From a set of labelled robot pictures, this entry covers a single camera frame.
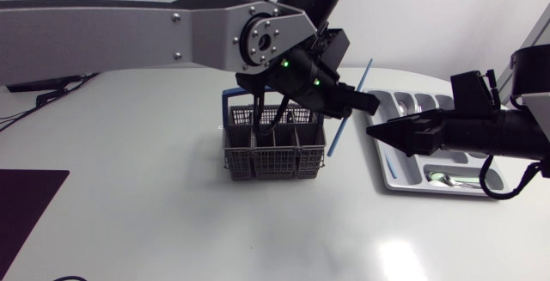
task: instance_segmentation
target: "spoon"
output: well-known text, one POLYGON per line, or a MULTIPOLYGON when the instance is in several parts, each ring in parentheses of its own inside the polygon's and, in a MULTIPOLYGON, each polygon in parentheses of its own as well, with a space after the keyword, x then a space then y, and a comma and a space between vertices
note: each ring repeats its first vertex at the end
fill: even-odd
POLYGON ((445 174, 445 173, 429 173, 428 179, 443 182, 448 186, 459 186, 459 187, 466 187, 466 188, 473 188, 473 189, 481 189, 481 186, 474 186, 469 183, 455 181, 451 177, 449 177, 448 174, 445 174))

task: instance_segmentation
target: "blue stick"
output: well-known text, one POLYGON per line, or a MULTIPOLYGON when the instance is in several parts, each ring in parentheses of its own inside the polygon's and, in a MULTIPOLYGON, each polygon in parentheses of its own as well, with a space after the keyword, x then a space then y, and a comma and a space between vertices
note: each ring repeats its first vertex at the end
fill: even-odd
MULTIPOLYGON (((361 91, 363 88, 364 78, 367 77, 367 74, 369 73, 370 66, 372 65, 372 59, 369 61, 369 64, 367 65, 367 68, 364 70, 363 77, 361 78, 361 81, 359 82, 359 85, 357 86, 357 89, 355 89, 357 92, 361 91)), ((338 128, 338 131, 336 132, 336 135, 334 136, 333 143, 330 145, 330 148, 328 149, 327 156, 333 156, 334 149, 336 149, 336 144, 340 140, 340 135, 342 134, 342 131, 344 130, 345 123, 347 123, 347 118, 342 119, 342 123, 340 123, 340 127, 338 128)))

